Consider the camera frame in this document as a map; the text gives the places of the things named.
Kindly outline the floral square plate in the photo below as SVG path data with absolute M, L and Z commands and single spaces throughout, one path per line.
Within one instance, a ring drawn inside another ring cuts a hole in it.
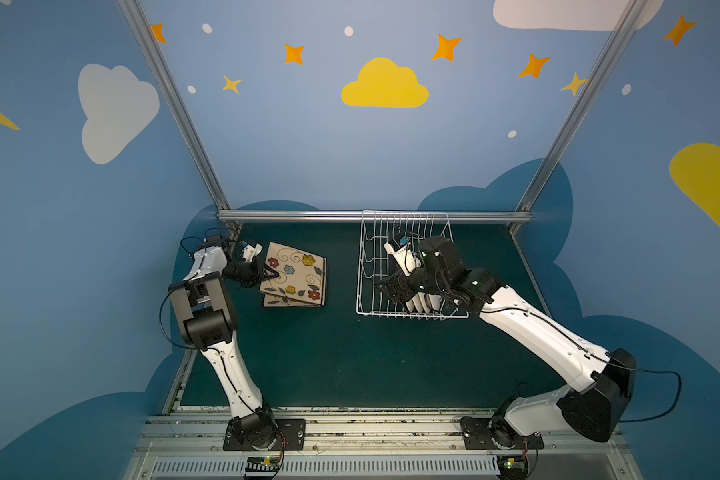
M 326 303 L 327 259 L 314 253 L 271 242 L 265 263 L 275 268 L 280 276 L 262 281 L 259 291 L 263 295 L 279 295 L 315 304 Z
M 279 295 L 265 294 L 263 297 L 264 308 L 320 308 L 322 304 L 310 303 L 302 300 L 291 299 Z

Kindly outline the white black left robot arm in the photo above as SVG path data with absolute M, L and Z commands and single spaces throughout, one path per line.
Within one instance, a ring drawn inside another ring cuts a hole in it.
M 225 450 L 271 450 L 280 431 L 271 407 L 250 376 L 238 342 L 239 317 L 226 281 L 257 285 L 264 272 L 262 246 L 244 243 L 242 254 L 222 235 L 202 240 L 191 253 L 191 267 L 169 286 L 167 298 L 183 342 L 199 351 L 216 373 L 230 405 Z

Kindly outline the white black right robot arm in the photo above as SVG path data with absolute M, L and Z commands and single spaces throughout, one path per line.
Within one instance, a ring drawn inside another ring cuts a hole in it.
M 465 266 L 452 240 L 442 235 L 413 243 L 388 238 L 384 251 L 396 270 L 375 287 L 413 314 L 450 303 L 503 331 L 550 366 L 564 386 L 531 397 L 510 397 L 488 422 L 491 441 L 510 449 L 546 431 L 574 431 L 607 442 L 631 402 L 636 360 L 566 329 L 484 268 Z

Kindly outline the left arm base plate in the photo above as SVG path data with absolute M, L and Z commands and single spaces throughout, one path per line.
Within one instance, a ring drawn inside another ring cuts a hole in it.
M 304 419 L 254 419 L 253 415 L 228 422 L 224 451 L 301 451 L 304 448 Z

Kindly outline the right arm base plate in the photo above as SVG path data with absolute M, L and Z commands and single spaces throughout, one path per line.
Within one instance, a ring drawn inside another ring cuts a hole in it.
M 521 436 L 502 422 L 490 418 L 463 416 L 459 419 L 464 446 L 467 450 L 542 450 L 539 434 Z

